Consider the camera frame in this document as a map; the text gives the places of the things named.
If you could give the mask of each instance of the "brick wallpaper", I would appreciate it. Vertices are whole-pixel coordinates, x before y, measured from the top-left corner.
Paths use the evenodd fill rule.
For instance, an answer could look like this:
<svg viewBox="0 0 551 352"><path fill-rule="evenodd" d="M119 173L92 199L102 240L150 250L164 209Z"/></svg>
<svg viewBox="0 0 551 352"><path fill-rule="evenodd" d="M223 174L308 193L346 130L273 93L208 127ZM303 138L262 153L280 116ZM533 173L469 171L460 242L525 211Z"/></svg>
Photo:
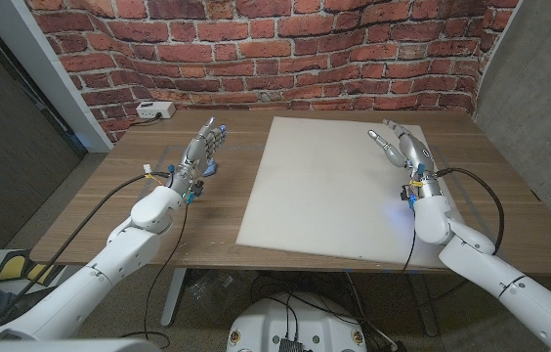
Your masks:
<svg viewBox="0 0 551 352"><path fill-rule="evenodd" d="M26 0L111 141L182 109L464 110L518 0Z"/></svg>

